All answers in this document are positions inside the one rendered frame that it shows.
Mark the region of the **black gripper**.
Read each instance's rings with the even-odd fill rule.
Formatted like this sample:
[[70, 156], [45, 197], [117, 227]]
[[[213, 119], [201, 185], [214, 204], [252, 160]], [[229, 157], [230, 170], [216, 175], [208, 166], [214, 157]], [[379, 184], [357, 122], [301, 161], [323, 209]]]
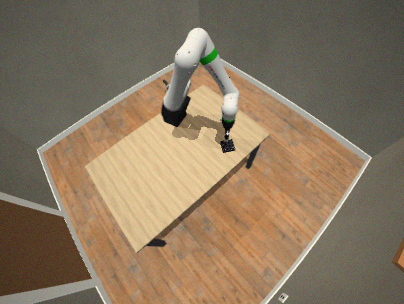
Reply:
[[[226, 126], [223, 125], [223, 127], [225, 128], [225, 136], [224, 136], [225, 142], [228, 142], [229, 136], [226, 136], [226, 135], [229, 135], [230, 129], [231, 129], [233, 126], [231, 126], [231, 127], [226, 127]], [[227, 132], [228, 132], [228, 133], [227, 133]]]

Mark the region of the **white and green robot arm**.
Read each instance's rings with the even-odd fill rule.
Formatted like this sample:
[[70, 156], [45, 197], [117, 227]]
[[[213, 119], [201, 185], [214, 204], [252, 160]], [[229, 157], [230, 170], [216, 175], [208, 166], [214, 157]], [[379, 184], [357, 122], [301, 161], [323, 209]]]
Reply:
[[208, 33], [201, 28], [191, 30], [186, 41], [177, 51], [171, 83], [168, 84], [165, 79], [163, 80], [167, 88], [163, 99], [165, 108], [167, 107], [169, 111], [176, 111], [186, 103], [191, 86], [190, 78], [199, 62], [215, 80], [224, 96], [220, 121], [226, 127], [233, 126], [236, 121], [240, 94], [229, 78]]

